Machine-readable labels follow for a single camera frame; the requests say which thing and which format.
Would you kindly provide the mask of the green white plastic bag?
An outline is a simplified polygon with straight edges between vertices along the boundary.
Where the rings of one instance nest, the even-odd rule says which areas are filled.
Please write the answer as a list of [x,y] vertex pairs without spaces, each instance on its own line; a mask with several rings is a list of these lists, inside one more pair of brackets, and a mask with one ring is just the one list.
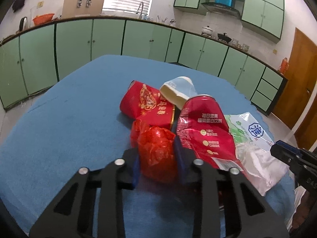
[[229,114],[225,119],[234,138],[236,157],[247,178],[264,196],[288,172],[288,166],[271,155],[273,141],[252,114]]

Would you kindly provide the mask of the red crushed can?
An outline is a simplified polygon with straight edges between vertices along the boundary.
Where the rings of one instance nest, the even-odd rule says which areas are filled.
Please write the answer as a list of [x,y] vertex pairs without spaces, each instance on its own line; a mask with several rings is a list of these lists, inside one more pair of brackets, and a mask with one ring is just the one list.
[[177,136],[183,147],[215,169],[237,168],[245,173],[236,157],[235,143],[217,101],[207,95],[192,97],[184,104],[177,122]]

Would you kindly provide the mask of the red plastic wrapper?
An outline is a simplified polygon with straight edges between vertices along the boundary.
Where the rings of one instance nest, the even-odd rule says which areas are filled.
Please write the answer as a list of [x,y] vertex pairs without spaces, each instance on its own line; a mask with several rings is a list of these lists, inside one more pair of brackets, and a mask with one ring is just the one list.
[[150,126],[143,120],[133,121],[131,146],[138,150],[141,172],[146,178],[163,184],[177,181],[175,137],[173,132],[165,128]]

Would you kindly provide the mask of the blue white paper cup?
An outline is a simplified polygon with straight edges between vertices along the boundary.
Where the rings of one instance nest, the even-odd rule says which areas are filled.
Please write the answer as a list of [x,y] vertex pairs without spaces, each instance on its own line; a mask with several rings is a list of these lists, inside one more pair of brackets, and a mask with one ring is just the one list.
[[190,98],[198,95],[192,80],[186,76],[179,76],[165,82],[159,91],[167,101],[174,104],[179,110],[182,110]]

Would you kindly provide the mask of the red gold box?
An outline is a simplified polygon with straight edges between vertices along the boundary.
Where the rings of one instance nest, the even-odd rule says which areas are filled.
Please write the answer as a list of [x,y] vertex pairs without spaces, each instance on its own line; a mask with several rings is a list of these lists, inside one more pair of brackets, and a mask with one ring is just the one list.
[[139,81],[131,82],[120,103],[120,111],[133,120],[143,120],[150,126],[171,129],[175,106],[158,89]]

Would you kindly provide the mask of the wooden door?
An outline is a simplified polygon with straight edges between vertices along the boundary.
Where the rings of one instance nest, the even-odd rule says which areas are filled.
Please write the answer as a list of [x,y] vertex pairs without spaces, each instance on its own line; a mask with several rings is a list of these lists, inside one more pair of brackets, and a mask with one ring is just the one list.
[[286,86],[273,108],[273,114],[293,128],[303,113],[316,83],[316,44],[296,29],[288,61]]
[[316,141],[316,111],[305,117],[294,136],[299,148],[309,150],[312,147]]

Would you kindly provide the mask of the orange thermos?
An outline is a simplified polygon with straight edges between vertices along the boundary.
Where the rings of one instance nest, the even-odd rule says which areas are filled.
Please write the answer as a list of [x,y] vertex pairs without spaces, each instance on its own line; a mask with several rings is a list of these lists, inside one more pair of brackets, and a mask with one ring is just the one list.
[[288,70],[289,64],[288,64],[288,59],[287,58],[283,58],[281,65],[279,67],[279,72],[284,75],[286,73],[286,71]]

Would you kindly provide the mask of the black wok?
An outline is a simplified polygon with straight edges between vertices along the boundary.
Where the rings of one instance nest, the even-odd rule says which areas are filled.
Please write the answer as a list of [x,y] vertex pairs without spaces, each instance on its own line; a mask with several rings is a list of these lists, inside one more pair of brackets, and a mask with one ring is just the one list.
[[232,41],[232,39],[227,35],[227,33],[223,33],[223,34],[218,33],[217,35],[218,35],[218,40],[226,42],[227,44],[229,44]]

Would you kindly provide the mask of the green upper cabinets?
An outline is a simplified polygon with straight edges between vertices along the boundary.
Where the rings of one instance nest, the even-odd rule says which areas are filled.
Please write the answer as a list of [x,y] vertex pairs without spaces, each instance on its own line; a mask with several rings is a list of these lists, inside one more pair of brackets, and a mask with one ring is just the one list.
[[[175,0],[174,7],[196,14],[206,15],[202,3],[215,0]],[[235,9],[240,11],[242,26],[262,35],[274,43],[282,37],[285,0],[234,0]]]

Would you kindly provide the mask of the white pot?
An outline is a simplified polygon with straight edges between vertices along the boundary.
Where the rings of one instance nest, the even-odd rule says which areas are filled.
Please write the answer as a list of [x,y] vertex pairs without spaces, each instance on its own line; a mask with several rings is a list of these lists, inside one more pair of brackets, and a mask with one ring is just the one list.
[[203,26],[201,29],[201,34],[211,38],[213,35],[213,30],[209,26]]

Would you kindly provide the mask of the green lower cabinets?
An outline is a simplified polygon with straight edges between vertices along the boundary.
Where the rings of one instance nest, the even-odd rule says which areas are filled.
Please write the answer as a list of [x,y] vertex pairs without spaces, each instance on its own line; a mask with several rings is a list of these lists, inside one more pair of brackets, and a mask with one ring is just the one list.
[[32,27],[1,41],[1,105],[40,93],[103,55],[179,64],[231,83],[270,114],[287,79],[223,39],[123,18],[84,18]]

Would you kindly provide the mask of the steel kettle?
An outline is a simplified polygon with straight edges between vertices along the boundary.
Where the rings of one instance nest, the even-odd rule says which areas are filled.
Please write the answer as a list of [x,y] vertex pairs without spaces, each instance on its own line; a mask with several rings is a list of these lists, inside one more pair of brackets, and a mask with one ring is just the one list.
[[29,28],[28,18],[27,17],[21,18],[20,22],[19,22],[19,31],[22,32],[22,31],[25,31],[28,28]]

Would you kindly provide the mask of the sink faucet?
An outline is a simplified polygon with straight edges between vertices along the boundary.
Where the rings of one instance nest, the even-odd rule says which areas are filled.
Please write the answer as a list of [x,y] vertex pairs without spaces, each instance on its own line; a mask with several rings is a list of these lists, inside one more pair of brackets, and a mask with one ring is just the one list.
[[143,19],[146,14],[144,14],[144,2],[140,2],[139,7],[136,11],[136,14],[138,15],[138,19]]

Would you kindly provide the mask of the cardboard box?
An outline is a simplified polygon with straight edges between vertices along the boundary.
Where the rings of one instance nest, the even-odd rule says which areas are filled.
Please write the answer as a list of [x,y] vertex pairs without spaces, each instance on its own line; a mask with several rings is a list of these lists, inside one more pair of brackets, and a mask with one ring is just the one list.
[[99,16],[103,4],[104,0],[64,0],[61,18]]

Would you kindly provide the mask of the dark hanging cloth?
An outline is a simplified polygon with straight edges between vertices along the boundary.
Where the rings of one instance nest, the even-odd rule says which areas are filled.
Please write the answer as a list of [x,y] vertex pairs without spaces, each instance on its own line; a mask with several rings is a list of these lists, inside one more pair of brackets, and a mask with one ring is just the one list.
[[12,4],[13,12],[16,13],[17,11],[22,9],[24,5],[25,5],[25,0],[15,0],[14,3]]

